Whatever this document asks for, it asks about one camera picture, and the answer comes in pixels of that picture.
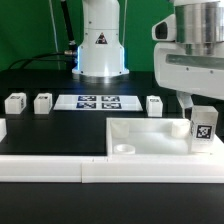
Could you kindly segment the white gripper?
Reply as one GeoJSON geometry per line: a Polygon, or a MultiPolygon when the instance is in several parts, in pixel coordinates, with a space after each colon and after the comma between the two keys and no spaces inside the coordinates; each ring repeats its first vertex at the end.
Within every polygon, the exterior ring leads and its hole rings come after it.
{"type": "Polygon", "coordinates": [[[212,56],[186,55],[181,45],[157,43],[154,71],[161,87],[177,91],[184,118],[191,117],[193,101],[190,94],[224,100],[224,43],[215,45],[212,56]]]}

